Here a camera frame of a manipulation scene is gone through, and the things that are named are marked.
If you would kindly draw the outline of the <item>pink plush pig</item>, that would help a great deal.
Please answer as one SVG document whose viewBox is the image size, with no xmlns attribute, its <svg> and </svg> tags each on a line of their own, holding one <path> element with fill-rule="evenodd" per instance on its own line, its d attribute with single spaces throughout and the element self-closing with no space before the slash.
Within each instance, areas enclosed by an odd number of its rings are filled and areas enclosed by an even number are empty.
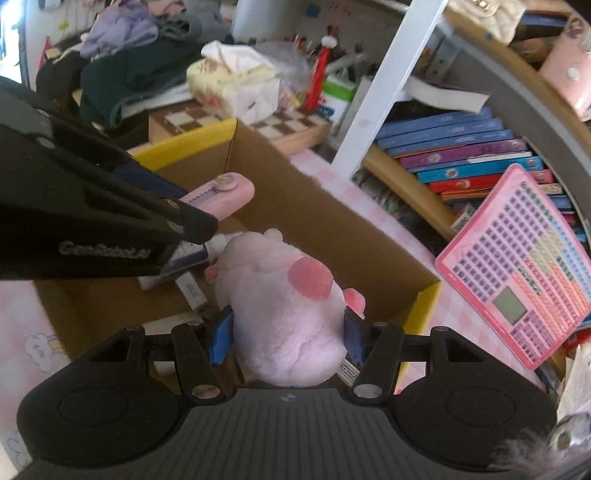
<svg viewBox="0 0 591 480">
<path fill-rule="evenodd" d="M 240 364 L 279 387 L 315 387 L 346 358 L 346 307 L 358 315 L 366 299 L 342 289 L 320 260 L 287 244 L 280 231 L 243 232 L 231 239 L 205 277 L 218 307 L 233 311 Z"/>
</svg>

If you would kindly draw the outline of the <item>white power adapter box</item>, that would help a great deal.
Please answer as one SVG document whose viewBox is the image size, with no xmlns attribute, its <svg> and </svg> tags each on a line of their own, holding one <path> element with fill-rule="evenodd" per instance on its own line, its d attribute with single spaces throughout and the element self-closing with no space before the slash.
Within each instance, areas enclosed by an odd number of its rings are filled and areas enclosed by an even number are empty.
<svg viewBox="0 0 591 480">
<path fill-rule="evenodd" d="M 197 312 L 191 311 L 147 322 L 142 327 L 147 335 L 161 335 L 169 334 L 175 326 L 184 323 L 200 325 L 204 323 L 204 319 Z M 175 367 L 172 361 L 154 361 L 153 364 L 159 376 L 166 377 L 175 373 Z"/>
</svg>

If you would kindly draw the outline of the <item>yellow cardboard box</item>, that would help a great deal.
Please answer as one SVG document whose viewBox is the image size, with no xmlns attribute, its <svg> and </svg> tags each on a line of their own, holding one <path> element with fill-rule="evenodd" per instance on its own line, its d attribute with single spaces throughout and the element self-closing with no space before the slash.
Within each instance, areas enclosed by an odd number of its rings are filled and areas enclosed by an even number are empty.
<svg viewBox="0 0 591 480">
<path fill-rule="evenodd" d="M 414 238 L 324 161 L 291 160 L 235 121 L 135 157 L 188 191 L 228 172 L 252 181 L 252 201 L 221 223 L 221 258 L 197 278 L 215 306 L 235 309 L 238 362 L 257 380 L 311 387 L 335 374 L 346 309 L 427 332 L 441 283 L 411 254 Z"/>
</svg>

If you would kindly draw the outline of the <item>pile of clothes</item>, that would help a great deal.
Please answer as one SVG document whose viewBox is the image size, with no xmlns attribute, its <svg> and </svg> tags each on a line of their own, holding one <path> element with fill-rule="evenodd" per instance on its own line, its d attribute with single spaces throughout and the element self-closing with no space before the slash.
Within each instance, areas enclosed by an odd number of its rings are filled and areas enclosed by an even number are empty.
<svg viewBox="0 0 591 480">
<path fill-rule="evenodd" d="M 212 41 L 233 43 L 215 1 L 114 1 L 40 67 L 36 91 L 54 103 L 79 91 L 81 121 L 114 130 L 185 88 Z"/>
</svg>

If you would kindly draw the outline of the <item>floral tissue box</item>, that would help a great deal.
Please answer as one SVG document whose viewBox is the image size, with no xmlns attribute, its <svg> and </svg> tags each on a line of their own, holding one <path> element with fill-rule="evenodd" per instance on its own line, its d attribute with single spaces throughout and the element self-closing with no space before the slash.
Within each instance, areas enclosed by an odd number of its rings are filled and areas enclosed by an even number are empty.
<svg viewBox="0 0 591 480">
<path fill-rule="evenodd" d="M 207 43 L 201 59 L 187 68 L 186 80 L 195 100 L 246 125 L 263 121 L 279 107 L 280 73 L 249 46 Z"/>
</svg>

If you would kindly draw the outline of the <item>pink checkered tablecloth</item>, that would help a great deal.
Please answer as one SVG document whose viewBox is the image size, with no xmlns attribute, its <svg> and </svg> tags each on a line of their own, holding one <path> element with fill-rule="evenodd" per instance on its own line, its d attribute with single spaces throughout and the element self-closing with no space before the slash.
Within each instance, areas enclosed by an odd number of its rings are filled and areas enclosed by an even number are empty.
<svg viewBox="0 0 591 480">
<path fill-rule="evenodd" d="M 317 154 L 283 156 L 231 141 L 167 166 L 185 189 L 224 170 L 256 185 L 256 197 L 221 230 L 276 227 L 322 260 L 342 287 L 365 295 L 370 320 L 404 322 L 418 294 L 434 284 L 434 258 L 393 216 Z M 30 460 L 16 426 L 24 395 L 121 328 L 187 312 L 173 281 L 142 290 L 134 278 L 5 281 L 1 285 L 1 475 Z"/>
</svg>

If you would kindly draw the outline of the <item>pink toy learning tablet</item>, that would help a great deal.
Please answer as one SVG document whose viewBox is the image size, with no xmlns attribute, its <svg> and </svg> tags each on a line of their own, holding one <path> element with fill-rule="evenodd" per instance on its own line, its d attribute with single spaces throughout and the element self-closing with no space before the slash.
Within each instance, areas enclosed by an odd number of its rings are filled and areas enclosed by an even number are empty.
<svg viewBox="0 0 591 480">
<path fill-rule="evenodd" d="M 590 313 L 589 256 L 519 164 L 504 172 L 435 265 L 529 370 Z"/>
</svg>

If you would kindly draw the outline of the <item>pen holder with pens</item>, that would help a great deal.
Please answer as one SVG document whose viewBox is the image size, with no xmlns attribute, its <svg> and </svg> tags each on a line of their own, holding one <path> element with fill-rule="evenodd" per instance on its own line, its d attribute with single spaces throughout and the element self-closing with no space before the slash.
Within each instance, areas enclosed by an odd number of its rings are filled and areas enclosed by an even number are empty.
<svg viewBox="0 0 591 480">
<path fill-rule="evenodd" d="M 361 53 L 345 54 L 333 60 L 332 54 L 339 46 L 333 35 L 322 37 L 318 55 L 311 69 L 310 86 L 304 94 L 301 109 L 317 113 L 336 130 L 353 102 L 367 56 Z"/>
</svg>

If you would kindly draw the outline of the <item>row of blue books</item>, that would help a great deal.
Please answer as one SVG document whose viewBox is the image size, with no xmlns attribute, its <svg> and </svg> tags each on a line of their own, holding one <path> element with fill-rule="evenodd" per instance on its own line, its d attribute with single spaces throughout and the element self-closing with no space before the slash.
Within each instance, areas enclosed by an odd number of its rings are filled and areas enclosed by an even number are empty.
<svg viewBox="0 0 591 480">
<path fill-rule="evenodd" d="M 542 155 L 488 107 L 387 122 L 376 144 L 448 203 L 483 199 L 510 165 L 519 164 L 575 222 L 573 203 Z"/>
</svg>

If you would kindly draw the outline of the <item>white shelf post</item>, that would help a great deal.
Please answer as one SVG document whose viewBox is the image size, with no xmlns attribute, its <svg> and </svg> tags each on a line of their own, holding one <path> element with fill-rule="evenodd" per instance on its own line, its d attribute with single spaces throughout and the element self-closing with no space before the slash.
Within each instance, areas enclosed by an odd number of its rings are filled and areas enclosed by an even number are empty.
<svg viewBox="0 0 591 480">
<path fill-rule="evenodd" d="M 360 168 L 363 158 L 440 23 L 447 5 L 446 1 L 437 0 L 411 3 L 332 160 L 332 171 L 339 177 L 352 178 Z"/>
</svg>

